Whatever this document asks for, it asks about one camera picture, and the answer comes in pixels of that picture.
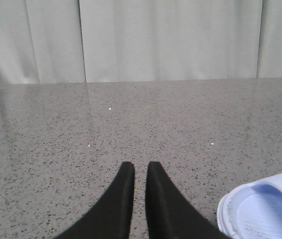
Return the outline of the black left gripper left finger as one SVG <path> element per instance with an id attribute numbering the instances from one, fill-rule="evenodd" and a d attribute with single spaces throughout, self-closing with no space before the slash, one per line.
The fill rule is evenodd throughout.
<path id="1" fill-rule="evenodd" d="M 130 235 L 135 168 L 123 162 L 110 186 L 93 207 L 58 239 L 127 239 Z"/>

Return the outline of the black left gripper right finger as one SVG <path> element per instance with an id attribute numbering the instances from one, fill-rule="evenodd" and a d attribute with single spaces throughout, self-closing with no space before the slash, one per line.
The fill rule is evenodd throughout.
<path id="1" fill-rule="evenodd" d="M 228 239 L 185 199 L 160 162 L 148 164 L 145 212 L 150 239 Z"/>

